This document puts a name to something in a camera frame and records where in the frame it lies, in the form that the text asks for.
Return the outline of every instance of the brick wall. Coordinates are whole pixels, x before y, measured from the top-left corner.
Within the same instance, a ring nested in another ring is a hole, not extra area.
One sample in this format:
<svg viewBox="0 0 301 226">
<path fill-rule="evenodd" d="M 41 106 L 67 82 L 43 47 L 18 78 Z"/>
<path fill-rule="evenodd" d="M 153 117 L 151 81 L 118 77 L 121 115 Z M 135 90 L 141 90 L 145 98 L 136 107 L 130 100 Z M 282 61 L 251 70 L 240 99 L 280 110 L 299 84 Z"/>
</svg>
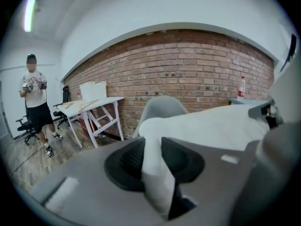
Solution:
<svg viewBox="0 0 301 226">
<path fill-rule="evenodd" d="M 64 83 L 75 100 L 80 84 L 107 81 L 107 96 L 125 97 L 119 115 L 124 137 L 131 138 L 151 97 L 173 96 L 197 112 L 235 98 L 241 76 L 246 78 L 246 98 L 268 99 L 273 61 L 267 55 L 222 34 L 170 30 L 115 44 L 77 67 Z M 118 135 L 114 127 L 107 132 Z"/>
</svg>

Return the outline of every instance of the white folding table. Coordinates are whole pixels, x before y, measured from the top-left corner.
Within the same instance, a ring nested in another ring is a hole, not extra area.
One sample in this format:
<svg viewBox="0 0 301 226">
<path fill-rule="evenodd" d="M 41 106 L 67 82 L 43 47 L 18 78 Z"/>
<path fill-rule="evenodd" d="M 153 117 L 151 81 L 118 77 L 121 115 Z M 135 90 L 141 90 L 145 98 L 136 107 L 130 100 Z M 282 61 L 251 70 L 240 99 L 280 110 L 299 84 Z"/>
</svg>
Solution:
<svg viewBox="0 0 301 226">
<path fill-rule="evenodd" d="M 118 126 L 118 130 L 119 130 L 119 134 L 120 134 L 120 138 L 123 141 L 123 135 L 122 135 L 122 131 L 121 131 L 121 125 L 120 125 L 120 120 L 119 120 L 119 113 L 118 113 L 118 101 L 122 100 L 123 97 L 107 97 L 104 99 L 99 99 L 95 102 L 93 102 L 92 104 L 88 105 L 87 107 L 85 107 L 84 109 L 82 109 L 81 111 L 78 110 L 78 106 L 80 104 L 84 104 L 87 101 L 75 101 L 74 104 L 72 104 L 71 106 L 69 106 L 68 108 L 64 108 L 62 105 L 58 105 L 58 110 L 63 112 L 67 118 L 68 118 L 68 122 L 70 124 L 71 130 L 76 138 L 76 141 L 78 142 L 79 146 L 82 148 L 83 146 L 81 145 L 78 137 L 76 136 L 76 133 L 74 131 L 74 128 L 72 126 L 72 121 L 77 120 L 79 118 L 83 118 L 87 131 L 89 133 L 89 136 L 93 142 L 93 145 L 95 147 L 98 147 L 98 144 L 95 140 L 95 137 L 100 134 L 101 132 L 103 132 L 104 130 L 106 130 L 108 127 L 112 126 L 113 124 L 117 123 Z M 104 105 L 113 103 L 114 104 L 114 109 L 115 109 L 115 115 L 116 118 L 114 119 L 110 113 L 106 110 L 106 108 L 104 107 Z M 100 117 L 100 118 L 95 118 L 93 116 L 93 114 L 91 113 L 91 110 L 97 108 L 97 107 L 101 107 L 103 112 L 105 113 L 104 116 Z M 99 120 L 108 117 L 110 119 L 110 122 L 101 126 L 99 124 Z M 92 125 L 91 122 L 93 122 L 96 126 L 97 126 L 97 130 L 94 130 L 94 127 L 90 126 L 90 124 Z"/>
</svg>

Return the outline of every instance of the white ceiling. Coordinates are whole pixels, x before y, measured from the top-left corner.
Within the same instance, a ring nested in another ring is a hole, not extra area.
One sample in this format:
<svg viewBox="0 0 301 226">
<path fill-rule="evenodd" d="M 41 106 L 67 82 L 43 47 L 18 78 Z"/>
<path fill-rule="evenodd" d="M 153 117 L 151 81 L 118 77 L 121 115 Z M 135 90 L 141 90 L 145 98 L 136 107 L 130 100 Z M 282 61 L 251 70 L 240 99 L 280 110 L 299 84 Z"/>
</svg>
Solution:
<svg viewBox="0 0 301 226">
<path fill-rule="evenodd" d="M 36 0 L 32 32 L 23 32 L 25 2 L 21 3 L 11 22 L 10 32 L 62 43 L 85 12 L 98 0 Z"/>
</svg>

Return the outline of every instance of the white cardboard box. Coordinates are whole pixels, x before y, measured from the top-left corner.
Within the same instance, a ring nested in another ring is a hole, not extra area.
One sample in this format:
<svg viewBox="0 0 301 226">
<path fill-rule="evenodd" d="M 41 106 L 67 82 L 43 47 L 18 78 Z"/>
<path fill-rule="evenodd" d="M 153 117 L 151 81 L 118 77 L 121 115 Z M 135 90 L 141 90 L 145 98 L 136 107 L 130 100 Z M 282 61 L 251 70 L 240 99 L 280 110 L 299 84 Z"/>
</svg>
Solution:
<svg viewBox="0 0 301 226">
<path fill-rule="evenodd" d="M 107 82 L 105 81 L 102 81 L 100 83 L 95 83 L 95 81 L 89 81 L 81 84 L 79 87 L 82 99 L 85 101 L 91 101 L 106 98 L 106 85 Z"/>
</svg>

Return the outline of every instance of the person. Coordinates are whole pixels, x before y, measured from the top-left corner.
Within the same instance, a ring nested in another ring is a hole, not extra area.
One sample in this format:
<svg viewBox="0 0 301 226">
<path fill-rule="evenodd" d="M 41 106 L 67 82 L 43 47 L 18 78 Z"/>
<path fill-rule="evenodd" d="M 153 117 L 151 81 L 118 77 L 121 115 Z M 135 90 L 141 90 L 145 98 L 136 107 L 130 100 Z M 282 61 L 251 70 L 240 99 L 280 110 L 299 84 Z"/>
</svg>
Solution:
<svg viewBox="0 0 301 226">
<path fill-rule="evenodd" d="M 41 84 L 39 83 L 41 81 L 45 81 L 46 78 L 41 72 L 37 70 L 37 59 L 34 54 L 27 56 L 26 65 L 28 71 L 20 79 L 20 96 L 22 98 L 25 98 L 25 105 L 29 120 L 35 129 L 36 136 L 45 146 L 47 156 L 50 157 L 52 155 L 52 149 L 48 144 L 45 135 L 43 134 L 43 126 L 45 124 L 49 126 L 53 138 L 61 140 L 63 139 L 63 137 L 55 131 L 55 126 L 51 118 L 50 110 L 43 93 L 43 89 L 45 89 L 46 87 L 41 86 Z M 27 85 L 31 84 L 31 88 L 26 88 L 25 83 Z"/>
</svg>

